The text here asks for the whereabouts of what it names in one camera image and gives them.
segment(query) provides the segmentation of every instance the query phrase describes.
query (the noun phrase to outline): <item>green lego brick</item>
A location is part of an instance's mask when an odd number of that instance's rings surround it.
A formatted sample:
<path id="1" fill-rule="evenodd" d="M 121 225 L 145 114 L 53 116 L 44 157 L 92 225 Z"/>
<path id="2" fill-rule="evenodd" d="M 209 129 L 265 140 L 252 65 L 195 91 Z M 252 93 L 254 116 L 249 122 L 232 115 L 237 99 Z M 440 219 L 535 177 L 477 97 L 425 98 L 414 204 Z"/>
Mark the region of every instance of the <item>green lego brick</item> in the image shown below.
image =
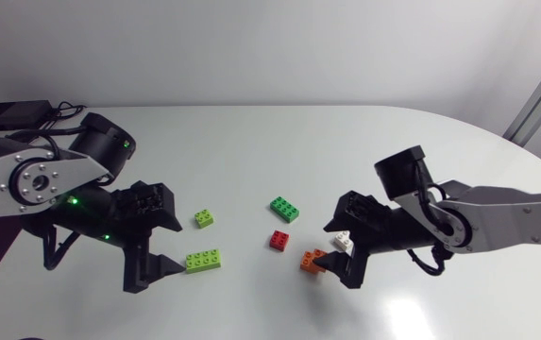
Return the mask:
<path id="1" fill-rule="evenodd" d="M 289 223 L 293 222 L 299 216 L 299 210 L 280 196 L 272 201 L 270 208 Z"/>
<path id="2" fill-rule="evenodd" d="M 213 216 L 211 215 L 211 212 L 207 209 L 202 212 L 197 212 L 194 215 L 194 218 L 196 218 L 198 227 L 202 229 L 213 223 Z"/>
<path id="3" fill-rule="evenodd" d="M 188 274 L 221 267 L 220 250 L 207 250 L 186 257 L 186 272 Z"/>

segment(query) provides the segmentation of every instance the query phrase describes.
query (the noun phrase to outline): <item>black cable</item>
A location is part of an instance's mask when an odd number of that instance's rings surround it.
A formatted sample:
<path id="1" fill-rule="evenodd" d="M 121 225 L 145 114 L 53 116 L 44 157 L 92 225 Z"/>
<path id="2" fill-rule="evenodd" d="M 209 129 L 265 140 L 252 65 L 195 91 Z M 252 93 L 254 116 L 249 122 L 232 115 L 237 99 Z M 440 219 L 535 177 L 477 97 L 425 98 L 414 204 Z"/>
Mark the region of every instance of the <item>black cable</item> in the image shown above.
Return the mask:
<path id="1" fill-rule="evenodd" d="M 71 128 L 57 128 L 57 129 L 26 129 L 16 131 L 6 138 L 17 139 L 24 136 L 68 136 L 81 133 L 87 130 L 86 127 L 71 127 Z"/>
<path id="2" fill-rule="evenodd" d="M 444 190 L 443 187 L 441 187 L 440 185 L 436 184 L 436 183 L 430 183 L 428 184 L 428 186 L 430 188 L 434 188 L 434 189 L 437 189 L 439 192 L 440 192 L 440 195 L 442 196 L 442 199 L 447 199 L 447 191 Z"/>
<path id="3" fill-rule="evenodd" d="M 435 225 L 440 230 L 447 229 L 445 224 L 441 222 L 431 211 L 430 209 L 430 199 L 428 198 L 428 184 L 426 183 L 425 179 L 423 178 L 423 174 L 421 173 L 421 167 L 419 164 L 415 165 L 414 172 L 416 173 L 417 179 L 418 179 L 418 186 L 417 186 L 417 197 L 419 198 L 419 206 L 421 206 L 421 211 L 423 212 L 423 215 L 425 218 L 428 219 L 433 225 Z"/>
<path id="4" fill-rule="evenodd" d="M 40 137 L 44 138 L 50 144 L 50 146 L 52 146 L 52 152 L 54 153 L 54 158 L 52 160 L 54 160 L 54 161 L 59 160 L 60 159 L 60 149 L 59 149 L 59 145 L 56 144 L 56 141 L 54 141 L 54 139 L 52 139 L 52 137 L 50 137 L 50 136 L 42 135 Z"/>
<path id="5" fill-rule="evenodd" d="M 73 105 L 67 101 L 62 101 L 52 111 L 52 114 L 46 119 L 47 121 L 42 125 L 42 127 L 40 127 L 40 129 L 51 129 L 54 127 L 57 121 L 73 118 L 78 114 L 82 113 L 86 108 L 87 106 L 85 105 Z M 75 110 L 75 112 L 67 115 L 62 115 L 62 112 L 67 110 Z"/>
<path id="6" fill-rule="evenodd" d="M 432 276 L 439 276 L 440 274 L 444 272 L 444 269 L 445 269 L 444 260 L 436 259 L 436 257 L 434 257 L 433 259 L 436 261 L 436 264 L 438 265 L 437 268 L 434 268 L 428 265 L 427 263 L 424 263 L 423 261 L 421 261 L 421 259 L 419 259 L 417 254 L 415 254 L 412 249 L 407 249 L 406 252 L 409 253 L 413 262 L 416 263 L 419 266 L 419 268 L 421 268 L 424 272 Z"/>
<path id="7" fill-rule="evenodd" d="M 42 237 L 45 269 L 54 270 L 77 238 L 79 238 L 79 233 L 73 231 L 63 243 L 59 244 L 59 248 L 56 250 L 56 228 L 49 228 Z"/>
<path id="8" fill-rule="evenodd" d="M 433 212 L 430 209 L 430 199 L 428 198 L 428 187 L 432 187 L 437 189 L 440 192 L 440 195 L 442 196 L 442 199 L 447 199 L 447 192 L 442 188 L 441 186 L 435 184 L 435 183 L 427 183 L 425 179 L 423 178 L 423 174 L 421 172 L 421 167 L 419 164 L 416 164 L 414 167 L 414 177 L 418 179 L 417 184 L 417 196 L 419 198 L 419 205 L 421 206 L 421 211 L 425 215 L 425 217 L 430 221 L 432 224 L 434 224 L 438 229 L 440 230 L 446 230 L 447 228 L 451 228 L 450 225 L 447 225 L 440 220 L 433 214 Z M 421 268 L 424 272 L 426 272 L 429 275 L 432 276 L 439 276 L 441 275 L 445 270 L 445 260 L 450 260 L 453 253 L 444 249 L 444 246 L 440 241 L 436 241 L 436 243 L 431 248 L 431 255 L 433 257 L 433 260 L 436 262 L 437 267 L 432 267 L 423 261 L 419 259 L 419 257 L 414 253 L 412 249 L 406 250 L 409 256 L 411 256 L 411 260 L 413 260 L 414 263 L 416 263 L 419 268 Z"/>

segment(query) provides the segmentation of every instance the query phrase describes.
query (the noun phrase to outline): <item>white table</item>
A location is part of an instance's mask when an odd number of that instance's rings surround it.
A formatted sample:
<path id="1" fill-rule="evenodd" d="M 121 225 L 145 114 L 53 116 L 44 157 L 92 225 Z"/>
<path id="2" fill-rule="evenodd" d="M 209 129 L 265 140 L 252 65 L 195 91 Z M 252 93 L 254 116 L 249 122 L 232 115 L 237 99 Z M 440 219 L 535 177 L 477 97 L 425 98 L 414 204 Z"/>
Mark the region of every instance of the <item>white table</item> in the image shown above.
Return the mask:
<path id="1" fill-rule="evenodd" d="M 176 195 L 184 230 L 155 229 L 151 252 L 183 263 L 218 247 L 222 268 L 132 295 L 122 292 L 120 249 L 80 238 L 48 272 L 41 240 L 22 232 L 0 263 L 0 339 L 541 339 L 541 246 L 456 255 L 439 278 L 404 251 L 373 255 L 359 290 L 299 269 L 305 250 L 334 249 L 322 228 L 339 196 L 356 190 L 388 203 L 375 162 L 422 145 L 434 180 L 541 193 L 541 160 L 516 145 L 387 107 L 90 111 L 138 143 L 112 189 L 142 179 Z M 301 210 L 291 225 L 270 212 L 276 196 Z M 198 229 L 204 208 L 216 222 Z M 274 230 L 291 235 L 284 253 L 268 247 Z"/>

